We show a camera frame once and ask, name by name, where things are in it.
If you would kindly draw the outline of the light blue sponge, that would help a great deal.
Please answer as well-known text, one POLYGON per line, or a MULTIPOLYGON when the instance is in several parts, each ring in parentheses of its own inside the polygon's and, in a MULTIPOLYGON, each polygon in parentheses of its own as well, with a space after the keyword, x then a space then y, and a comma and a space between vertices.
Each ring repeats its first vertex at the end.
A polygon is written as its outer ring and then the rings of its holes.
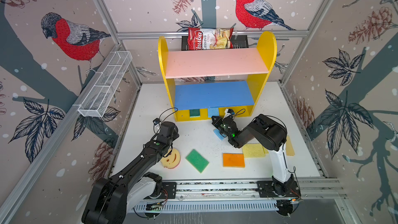
POLYGON ((226 138, 224 135, 220 133, 218 129, 214 129, 213 132, 220 140, 224 140, 226 138))
POLYGON ((207 110, 207 112, 208 112, 208 117, 209 118, 211 118, 212 116, 220 116, 219 109, 217 107, 216 108, 209 108, 207 110))

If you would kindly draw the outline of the dark green scrub sponge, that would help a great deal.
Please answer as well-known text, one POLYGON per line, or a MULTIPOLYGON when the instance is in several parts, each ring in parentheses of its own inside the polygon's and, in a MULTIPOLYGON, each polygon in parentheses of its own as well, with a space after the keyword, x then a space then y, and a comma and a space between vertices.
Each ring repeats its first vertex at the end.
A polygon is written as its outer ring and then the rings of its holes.
POLYGON ((201 117, 201 112, 199 109, 196 110, 189 110, 190 118, 197 118, 201 117))

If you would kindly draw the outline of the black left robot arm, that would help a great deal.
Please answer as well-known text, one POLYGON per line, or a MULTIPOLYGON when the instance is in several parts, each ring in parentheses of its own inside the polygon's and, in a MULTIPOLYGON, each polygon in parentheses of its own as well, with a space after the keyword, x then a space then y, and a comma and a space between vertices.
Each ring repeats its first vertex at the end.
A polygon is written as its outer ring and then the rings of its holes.
POLYGON ((162 178, 148 170, 158 163, 179 138, 173 122, 160 124, 157 133, 143 146, 141 153, 124 169, 110 178, 100 178, 94 183, 81 221, 84 224, 122 224, 127 214, 127 197, 134 188, 139 203, 161 188, 162 178))

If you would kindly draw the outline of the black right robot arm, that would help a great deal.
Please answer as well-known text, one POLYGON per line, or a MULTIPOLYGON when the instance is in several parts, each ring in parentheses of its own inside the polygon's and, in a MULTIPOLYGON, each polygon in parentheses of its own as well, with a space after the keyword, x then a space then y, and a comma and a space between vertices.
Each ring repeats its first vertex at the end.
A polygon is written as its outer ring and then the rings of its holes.
POLYGON ((212 125, 228 139, 235 148, 242 148, 252 139, 256 139, 270 155, 273 176, 271 189, 267 193, 284 197, 292 193, 300 196, 300 187, 295 180, 295 173, 289 171, 286 161, 287 128, 283 123, 263 114, 255 117, 243 130, 239 130, 234 115, 212 116, 212 125))

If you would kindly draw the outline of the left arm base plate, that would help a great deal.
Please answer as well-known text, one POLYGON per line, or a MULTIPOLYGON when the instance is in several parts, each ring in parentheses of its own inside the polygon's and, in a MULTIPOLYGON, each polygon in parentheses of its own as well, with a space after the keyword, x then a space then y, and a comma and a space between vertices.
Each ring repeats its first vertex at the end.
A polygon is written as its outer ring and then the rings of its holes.
POLYGON ((145 196, 144 200, 166 200, 175 199, 177 191, 177 183, 174 181, 163 181, 161 184, 156 183, 154 192, 145 196))

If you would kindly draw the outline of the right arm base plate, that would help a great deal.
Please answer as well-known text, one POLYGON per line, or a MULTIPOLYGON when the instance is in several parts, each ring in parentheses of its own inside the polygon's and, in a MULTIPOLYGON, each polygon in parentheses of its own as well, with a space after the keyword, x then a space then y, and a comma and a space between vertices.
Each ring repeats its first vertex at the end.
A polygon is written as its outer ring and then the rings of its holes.
POLYGON ((260 198, 300 198, 301 192, 296 181, 286 184, 273 181, 257 181, 257 192, 260 198))

